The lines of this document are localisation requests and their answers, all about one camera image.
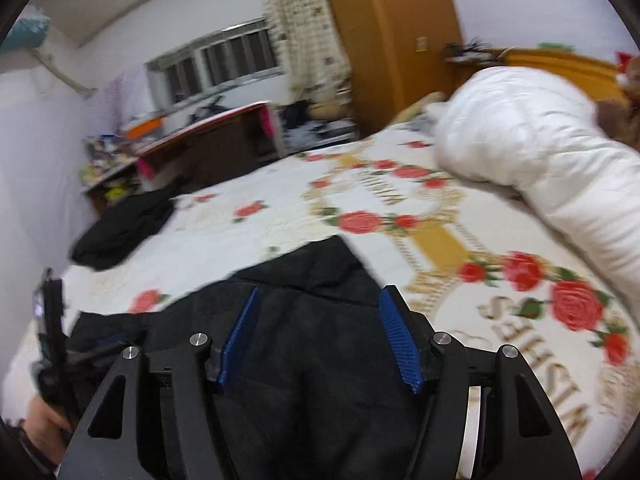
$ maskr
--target hand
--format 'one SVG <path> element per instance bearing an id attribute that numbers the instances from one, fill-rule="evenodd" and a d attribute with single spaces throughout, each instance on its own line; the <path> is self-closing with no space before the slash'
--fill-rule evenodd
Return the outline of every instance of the hand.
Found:
<path id="1" fill-rule="evenodd" d="M 49 460 L 60 464 L 66 452 L 66 443 L 60 429 L 73 433 L 62 410 L 49 406 L 41 396 L 33 397 L 22 428 L 31 443 Z"/>

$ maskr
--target headboard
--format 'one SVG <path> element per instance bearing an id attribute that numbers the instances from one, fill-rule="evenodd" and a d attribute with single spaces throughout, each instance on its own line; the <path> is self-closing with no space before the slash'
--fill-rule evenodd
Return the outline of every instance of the headboard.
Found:
<path id="1" fill-rule="evenodd" d="M 495 48 L 491 52 L 496 56 L 506 52 L 503 60 L 509 66 L 529 66 L 548 70 L 562 76 L 578 88 L 581 88 L 594 101 L 619 100 L 626 97 L 616 81 L 618 68 L 607 61 L 593 57 L 578 56 L 562 50 L 543 50 L 533 48 Z M 462 86 L 478 70 L 476 65 L 450 65 L 456 72 L 456 87 Z"/>

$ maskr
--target stuffed toy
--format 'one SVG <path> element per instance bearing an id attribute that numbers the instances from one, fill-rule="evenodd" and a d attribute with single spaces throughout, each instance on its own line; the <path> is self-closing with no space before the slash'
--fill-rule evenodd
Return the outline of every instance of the stuffed toy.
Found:
<path id="1" fill-rule="evenodd" d="M 598 102 L 598 125 L 611 139 L 640 152 L 640 57 L 619 52 L 618 59 L 618 82 L 629 101 Z"/>

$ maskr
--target bolt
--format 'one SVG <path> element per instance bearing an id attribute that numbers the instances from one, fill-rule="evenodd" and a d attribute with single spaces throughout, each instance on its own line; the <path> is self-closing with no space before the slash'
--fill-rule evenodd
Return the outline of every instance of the bolt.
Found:
<path id="1" fill-rule="evenodd" d="M 439 345 L 448 345 L 451 343 L 451 336 L 446 332 L 436 332 L 433 335 L 433 340 Z"/>
<path id="2" fill-rule="evenodd" d="M 125 359 L 133 359 L 140 353 L 137 346 L 129 346 L 122 351 L 122 357 Z"/>
<path id="3" fill-rule="evenodd" d="M 509 359 L 515 359 L 518 357 L 518 349 L 515 346 L 505 345 L 502 347 L 502 353 Z"/>
<path id="4" fill-rule="evenodd" d="M 202 332 L 198 332 L 197 334 L 193 334 L 189 338 L 189 343 L 191 343 L 194 346 L 202 346 L 208 340 L 209 340 L 209 337 L 207 336 L 207 334 L 203 334 Z"/>

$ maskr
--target bedspread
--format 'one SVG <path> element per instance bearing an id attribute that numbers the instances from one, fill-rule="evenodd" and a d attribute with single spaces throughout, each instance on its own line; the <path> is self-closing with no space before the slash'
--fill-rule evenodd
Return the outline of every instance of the bedspread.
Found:
<path id="1" fill-rule="evenodd" d="M 64 273 L 78 311 L 161 309 L 231 272 L 309 241 L 344 236 L 380 285 L 463 344 L 526 356 L 581 469 L 600 470 L 640 411 L 638 330 L 607 285 L 513 191 L 453 179 L 402 124 L 289 157 L 183 196 L 160 235 L 106 272 Z M 4 384 L 5 416 L 24 414 L 29 332 Z M 479 392 L 471 391 L 461 470 L 469 475 Z"/>

